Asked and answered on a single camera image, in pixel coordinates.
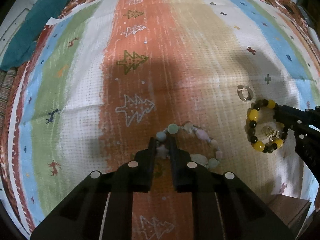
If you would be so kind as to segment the gold ring clasp charm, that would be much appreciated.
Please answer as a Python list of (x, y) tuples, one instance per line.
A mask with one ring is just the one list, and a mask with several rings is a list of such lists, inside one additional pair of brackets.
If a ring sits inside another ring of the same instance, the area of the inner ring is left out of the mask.
[(279, 139), (280, 138), (280, 132), (271, 126), (264, 126), (262, 129), (263, 133), (271, 139)]

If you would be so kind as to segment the striped colourful cloth mat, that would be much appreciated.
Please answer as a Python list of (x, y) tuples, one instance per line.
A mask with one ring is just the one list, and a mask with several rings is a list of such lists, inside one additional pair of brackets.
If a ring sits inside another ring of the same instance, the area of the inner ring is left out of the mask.
[[(259, 99), (271, 106), (251, 111)], [(17, 68), (1, 138), (1, 200), (31, 233), (89, 172), (174, 135), (262, 200), (319, 207), (292, 132), (263, 153), (273, 106), (319, 105), (319, 49), (291, 0), (72, 0)]]

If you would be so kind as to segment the brown striped pillow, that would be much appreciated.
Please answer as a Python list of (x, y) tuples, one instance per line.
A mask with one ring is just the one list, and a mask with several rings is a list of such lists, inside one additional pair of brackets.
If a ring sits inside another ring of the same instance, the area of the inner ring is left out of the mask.
[(12, 67), (8, 71), (1, 70), (1, 122), (5, 116), (5, 109), (16, 74), (16, 67)]

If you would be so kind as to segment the teal blanket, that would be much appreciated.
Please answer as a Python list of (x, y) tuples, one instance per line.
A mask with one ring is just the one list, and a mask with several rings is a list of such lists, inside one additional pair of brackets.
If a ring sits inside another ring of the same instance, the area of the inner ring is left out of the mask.
[(1, 61), (1, 70), (19, 67), (32, 57), (39, 35), (47, 21), (57, 18), (70, 0), (37, 0), (9, 43)]

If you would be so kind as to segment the white headboard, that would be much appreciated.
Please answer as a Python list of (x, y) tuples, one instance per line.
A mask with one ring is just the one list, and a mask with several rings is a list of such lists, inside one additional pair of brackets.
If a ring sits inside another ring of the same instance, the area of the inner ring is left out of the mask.
[(32, 7), (33, 5), (29, 3), (16, 4), (9, 10), (1, 24), (1, 58)]

